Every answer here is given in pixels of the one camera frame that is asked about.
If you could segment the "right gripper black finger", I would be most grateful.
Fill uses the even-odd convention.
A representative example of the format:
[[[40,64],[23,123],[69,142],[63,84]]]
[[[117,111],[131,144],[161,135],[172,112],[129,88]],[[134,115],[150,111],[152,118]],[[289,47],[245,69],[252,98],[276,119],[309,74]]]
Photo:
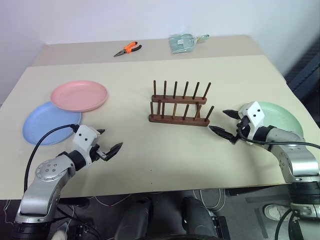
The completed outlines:
[[[236,120],[240,120],[241,117],[239,116],[239,113],[236,110],[232,110],[232,109],[226,109],[222,111],[224,114],[226,114],[227,116],[229,116],[230,118],[236,119]]]
[[[216,135],[228,140],[229,142],[234,142],[236,139],[236,137],[232,133],[227,132],[225,129],[221,127],[213,126],[213,125],[209,125],[208,127]]]

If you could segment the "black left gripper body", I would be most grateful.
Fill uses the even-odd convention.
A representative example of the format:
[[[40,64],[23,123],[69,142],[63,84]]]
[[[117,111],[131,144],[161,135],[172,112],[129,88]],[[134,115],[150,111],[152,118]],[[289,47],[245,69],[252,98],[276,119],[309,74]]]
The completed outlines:
[[[96,137],[90,146],[89,156],[92,163],[95,161],[98,161],[99,159],[102,159],[103,161],[107,161],[107,154],[102,150],[100,150],[100,145],[98,144],[98,140],[99,140],[99,137]]]

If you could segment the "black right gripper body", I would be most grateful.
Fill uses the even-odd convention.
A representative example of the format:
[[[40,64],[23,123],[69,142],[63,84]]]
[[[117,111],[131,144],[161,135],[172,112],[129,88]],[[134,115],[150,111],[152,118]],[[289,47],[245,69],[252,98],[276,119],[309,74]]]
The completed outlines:
[[[231,139],[231,143],[233,145],[236,144],[238,140],[246,141],[246,138],[248,137],[250,133],[250,126],[249,126],[250,120],[247,116],[244,116],[236,125],[236,136],[234,136]]]

